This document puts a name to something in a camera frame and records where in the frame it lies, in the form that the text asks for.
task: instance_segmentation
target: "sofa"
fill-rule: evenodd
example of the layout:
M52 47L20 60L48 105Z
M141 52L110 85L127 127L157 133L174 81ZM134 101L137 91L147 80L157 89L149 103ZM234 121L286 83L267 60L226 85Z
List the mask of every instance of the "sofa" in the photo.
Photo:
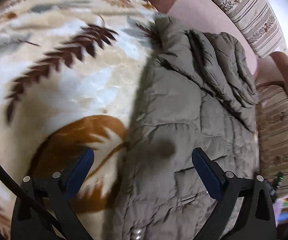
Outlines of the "sofa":
M227 32L241 42L260 94L256 107L258 168L268 180L279 171L284 173L277 194L281 199L287 198L288 57L283 33L267 0L149 1L160 12L177 17L194 29Z

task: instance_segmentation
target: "blue gripper pad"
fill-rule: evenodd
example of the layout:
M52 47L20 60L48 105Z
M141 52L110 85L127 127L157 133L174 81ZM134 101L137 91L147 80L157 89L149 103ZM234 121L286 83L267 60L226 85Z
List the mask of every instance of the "blue gripper pad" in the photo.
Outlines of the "blue gripper pad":
M94 163L94 158L93 150L88 148L84 155L76 162L76 166L65 183L64 197L66 200L70 200L77 195Z
M218 164L211 161L204 152L200 153L200 151L202 150L198 150L196 148L191 154L191 160L193 162L194 168L196 169L199 177L201 178L210 197L216 199L217 201L220 201L223 196L223 185L218 179L218 177L215 175L211 167Z

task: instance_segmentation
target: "blanket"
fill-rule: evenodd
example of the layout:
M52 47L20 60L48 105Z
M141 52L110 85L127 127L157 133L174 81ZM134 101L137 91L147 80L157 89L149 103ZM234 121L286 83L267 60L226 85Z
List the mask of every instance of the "blanket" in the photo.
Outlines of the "blanket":
M0 164L18 183L76 159L95 163L73 210L94 239L118 193L141 73L160 51L147 0L3 0L0 4ZM0 182L0 232L15 196Z
M173 18L156 27L163 52L142 77L109 239L194 238L216 205L192 165L196 147L224 171L253 176L258 96L241 44Z

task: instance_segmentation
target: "quilted fabric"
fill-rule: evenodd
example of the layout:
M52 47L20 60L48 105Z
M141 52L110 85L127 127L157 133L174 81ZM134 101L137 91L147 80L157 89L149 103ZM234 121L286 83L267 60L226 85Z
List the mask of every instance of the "quilted fabric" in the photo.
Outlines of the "quilted fabric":
M163 53L145 70L109 239L193 239L215 207L191 162L201 147L224 171L251 178L254 80L232 36L156 21ZM237 218L241 200L227 225Z

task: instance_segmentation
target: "fleece blanket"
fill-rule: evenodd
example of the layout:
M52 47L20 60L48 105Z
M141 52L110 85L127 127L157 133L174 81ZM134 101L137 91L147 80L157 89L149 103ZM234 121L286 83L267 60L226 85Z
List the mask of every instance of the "fleece blanket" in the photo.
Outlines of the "fleece blanket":
M18 183L63 170L75 145L95 163L72 204L94 239L117 195L141 73L160 50L147 0L3 0L0 164ZM0 182L0 232L15 196Z

